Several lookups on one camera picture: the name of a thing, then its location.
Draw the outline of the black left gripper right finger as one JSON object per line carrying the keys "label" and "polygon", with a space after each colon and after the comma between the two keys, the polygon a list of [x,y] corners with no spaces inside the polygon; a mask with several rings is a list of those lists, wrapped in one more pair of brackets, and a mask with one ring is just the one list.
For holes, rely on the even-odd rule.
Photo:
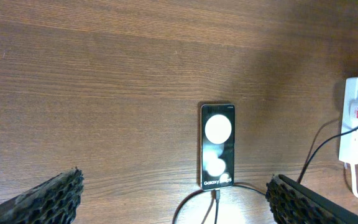
{"label": "black left gripper right finger", "polygon": [[358,215],[285,175],[274,175],[265,195],[276,223],[358,223]]}

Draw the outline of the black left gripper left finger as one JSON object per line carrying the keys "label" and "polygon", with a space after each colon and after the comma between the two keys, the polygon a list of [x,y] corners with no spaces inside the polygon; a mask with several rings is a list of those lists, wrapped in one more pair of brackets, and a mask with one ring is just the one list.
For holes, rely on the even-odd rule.
{"label": "black left gripper left finger", "polygon": [[82,170],[74,168],[0,204],[0,223],[72,223],[84,190]]}

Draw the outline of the black smartphone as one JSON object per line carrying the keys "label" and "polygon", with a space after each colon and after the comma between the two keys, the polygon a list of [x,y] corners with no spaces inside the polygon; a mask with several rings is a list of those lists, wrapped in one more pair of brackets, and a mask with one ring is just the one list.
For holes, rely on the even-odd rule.
{"label": "black smartphone", "polygon": [[234,183],[235,106],[207,103],[200,107],[200,187],[214,190]]}

